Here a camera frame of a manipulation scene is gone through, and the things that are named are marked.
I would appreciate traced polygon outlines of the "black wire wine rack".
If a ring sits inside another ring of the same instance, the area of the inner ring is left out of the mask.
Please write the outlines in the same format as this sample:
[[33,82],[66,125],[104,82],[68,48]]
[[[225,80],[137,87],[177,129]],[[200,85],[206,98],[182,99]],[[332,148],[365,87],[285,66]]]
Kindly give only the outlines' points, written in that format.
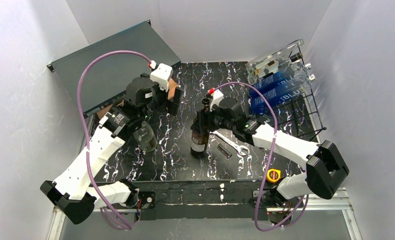
[[[299,61],[302,65],[308,69],[308,79],[310,80],[310,92],[303,94],[299,97],[288,100],[282,104],[279,104],[272,108],[277,117],[279,127],[282,131],[296,136],[303,140],[313,141],[317,140],[317,135],[326,129],[322,123],[315,124],[313,122],[314,117],[319,117],[319,112],[316,106],[314,106],[315,99],[312,91],[311,83],[316,79],[313,74],[310,73],[312,68],[310,63],[306,63],[304,58]],[[267,107],[271,107],[270,104],[264,101]],[[264,114],[255,115],[265,115],[269,120],[273,120],[270,114],[270,110]]]

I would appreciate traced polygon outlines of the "clear round glass bottle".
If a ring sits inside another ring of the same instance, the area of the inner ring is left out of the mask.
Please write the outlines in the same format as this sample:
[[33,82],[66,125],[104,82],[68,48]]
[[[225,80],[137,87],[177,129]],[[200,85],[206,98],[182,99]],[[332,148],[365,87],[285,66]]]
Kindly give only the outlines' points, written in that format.
[[267,54],[263,54],[262,56],[259,56],[251,61],[249,61],[246,64],[246,69],[247,69],[247,65],[249,63],[259,63],[263,60],[267,60],[268,58],[272,57],[273,59],[277,59],[279,57],[281,58],[289,58],[292,55],[295,55],[297,53],[301,53],[301,46],[304,44],[304,40],[303,39],[297,39],[289,44],[287,44],[285,47],[276,50],[272,53],[267,53]]

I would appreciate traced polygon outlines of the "blue square bottle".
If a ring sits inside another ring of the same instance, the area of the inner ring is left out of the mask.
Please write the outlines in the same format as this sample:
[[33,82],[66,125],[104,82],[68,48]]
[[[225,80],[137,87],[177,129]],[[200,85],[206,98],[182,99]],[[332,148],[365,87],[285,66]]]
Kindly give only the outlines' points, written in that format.
[[250,109],[254,114],[265,114],[268,112],[268,107],[265,104],[265,101],[274,108],[301,95],[308,94],[310,92],[310,88],[310,80],[307,75],[303,74],[296,76],[292,80],[277,86],[266,93],[261,93],[255,88],[250,89]]
[[264,94],[289,82],[297,76],[307,74],[308,68],[300,62],[297,62],[287,66],[286,68],[280,69],[277,72],[267,73],[266,75],[259,77],[256,83],[252,83],[251,86]]

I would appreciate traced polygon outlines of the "clear square labelled bottle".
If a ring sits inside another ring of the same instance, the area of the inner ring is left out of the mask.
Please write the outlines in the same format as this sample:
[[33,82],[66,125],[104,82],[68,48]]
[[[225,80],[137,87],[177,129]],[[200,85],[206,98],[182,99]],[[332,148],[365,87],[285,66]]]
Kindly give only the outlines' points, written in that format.
[[268,77],[270,74],[275,74],[286,70],[294,63],[298,63],[303,58],[303,55],[298,52],[288,58],[278,57],[274,59],[272,56],[267,60],[262,60],[259,63],[249,63],[246,66],[247,80],[250,84],[255,84]]

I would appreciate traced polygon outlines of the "dark green wine bottle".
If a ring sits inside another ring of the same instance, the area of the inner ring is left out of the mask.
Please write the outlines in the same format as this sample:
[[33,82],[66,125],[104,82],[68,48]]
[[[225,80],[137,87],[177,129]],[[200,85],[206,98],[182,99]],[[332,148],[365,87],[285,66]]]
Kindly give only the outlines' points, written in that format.
[[[199,111],[210,111],[210,100],[208,98],[202,99],[201,104],[202,108]],[[199,158],[206,153],[210,135],[210,132],[198,132],[197,113],[199,111],[196,112],[196,117],[190,127],[192,130],[190,153],[195,158]]]

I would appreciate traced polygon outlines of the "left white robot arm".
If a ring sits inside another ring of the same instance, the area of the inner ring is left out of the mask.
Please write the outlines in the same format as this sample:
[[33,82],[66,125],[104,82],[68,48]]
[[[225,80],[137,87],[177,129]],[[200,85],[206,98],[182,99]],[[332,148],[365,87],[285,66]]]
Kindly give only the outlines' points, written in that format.
[[96,209],[113,212],[119,229],[130,228],[115,209],[119,204],[139,211],[153,204],[154,193],[141,192],[129,180],[98,186],[95,176],[129,139],[143,127],[151,111],[164,109],[175,114],[181,89],[172,78],[165,83],[141,75],[124,94],[101,111],[93,134],[86,133],[86,144],[70,166],[56,179],[46,180],[40,190],[75,225],[84,222]]

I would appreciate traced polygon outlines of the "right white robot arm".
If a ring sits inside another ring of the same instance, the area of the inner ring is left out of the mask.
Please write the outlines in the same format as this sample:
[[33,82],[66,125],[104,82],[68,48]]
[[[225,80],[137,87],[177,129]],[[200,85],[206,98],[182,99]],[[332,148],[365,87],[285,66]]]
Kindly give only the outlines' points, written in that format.
[[217,104],[208,98],[202,100],[191,125],[192,146],[207,145],[209,133],[219,129],[230,130],[239,141],[273,150],[303,168],[303,173],[283,177],[267,191],[267,198],[277,204],[308,194],[329,200],[350,173],[333,142],[306,141],[275,130],[261,118],[244,113],[234,98]]

